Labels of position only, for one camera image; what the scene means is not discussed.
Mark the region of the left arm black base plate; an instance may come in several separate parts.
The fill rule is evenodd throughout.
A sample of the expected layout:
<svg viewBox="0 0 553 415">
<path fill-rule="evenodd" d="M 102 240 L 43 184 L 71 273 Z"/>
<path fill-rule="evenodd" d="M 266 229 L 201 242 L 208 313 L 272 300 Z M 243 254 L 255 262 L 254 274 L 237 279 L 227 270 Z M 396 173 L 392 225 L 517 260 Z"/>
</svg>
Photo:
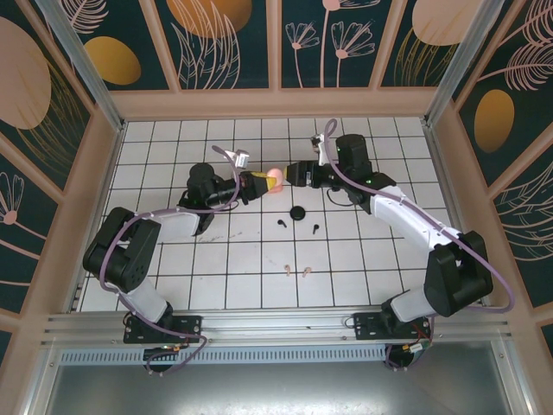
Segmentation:
<svg viewBox="0 0 553 415">
<path fill-rule="evenodd" d="M 165 316 L 156 325 L 182 334 L 199 335 L 201 333 L 200 316 Z M 124 344 L 176 344 L 199 341 L 197 338 L 185 339 L 153 329 L 137 316 L 128 315 L 124 319 Z"/>
</svg>

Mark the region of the aluminium mounting rail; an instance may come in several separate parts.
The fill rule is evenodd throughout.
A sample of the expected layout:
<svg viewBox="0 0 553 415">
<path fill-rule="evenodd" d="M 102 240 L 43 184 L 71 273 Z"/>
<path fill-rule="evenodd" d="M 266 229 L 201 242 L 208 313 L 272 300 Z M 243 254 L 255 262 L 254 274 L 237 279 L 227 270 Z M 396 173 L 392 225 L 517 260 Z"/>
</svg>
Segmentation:
<svg viewBox="0 0 553 415">
<path fill-rule="evenodd" d="M 323 307 L 259 310 L 198 310 L 208 344 L 223 346 L 291 346 L 352 344 L 349 317 L 378 307 Z M 67 348 L 122 346 L 123 311 L 51 315 L 41 345 Z M 479 342 L 512 339 L 506 317 L 481 310 L 462 310 L 438 317 L 434 342 Z"/>
</svg>

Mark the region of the aluminium corner post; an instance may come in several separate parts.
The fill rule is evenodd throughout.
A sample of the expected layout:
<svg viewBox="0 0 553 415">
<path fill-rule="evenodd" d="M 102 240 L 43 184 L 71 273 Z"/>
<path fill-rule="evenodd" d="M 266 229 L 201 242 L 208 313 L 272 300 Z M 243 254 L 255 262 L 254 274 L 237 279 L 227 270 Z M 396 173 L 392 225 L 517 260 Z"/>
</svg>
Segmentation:
<svg viewBox="0 0 553 415">
<path fill-rule="evenodd" d="M 111 127 L 120 132 L 123 119 L 79 38 L 79 35 L 91 35 L 108 16 L 106 0 L 34 1 Z"/>
<path fill-rule="evenodd" d="M 423 115 L 424 129 L 430 130 L 443 114 L 463 76 L 476 62 L 476 55 L 482 49 L 493 25 L 501 21 L 499 16 L 506 1 L 483 0 L 479 5 Z"/>
</svg>

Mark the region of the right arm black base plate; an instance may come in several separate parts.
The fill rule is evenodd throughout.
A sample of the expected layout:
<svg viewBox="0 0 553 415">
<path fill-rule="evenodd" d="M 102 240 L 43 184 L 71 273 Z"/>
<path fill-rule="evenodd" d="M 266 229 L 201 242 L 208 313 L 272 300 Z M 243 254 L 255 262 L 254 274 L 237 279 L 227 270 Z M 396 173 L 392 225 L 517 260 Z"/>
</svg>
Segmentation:
<svg viewBox="0 0 553 415">
<path fill-rule="evenodd" d="M 429 320 L 417 318 L 400 322 L 396 317 L 381 312 L 353 314 L 353 329 L 357 340 L 414 342 L 430 338 Z"/>
</svg>

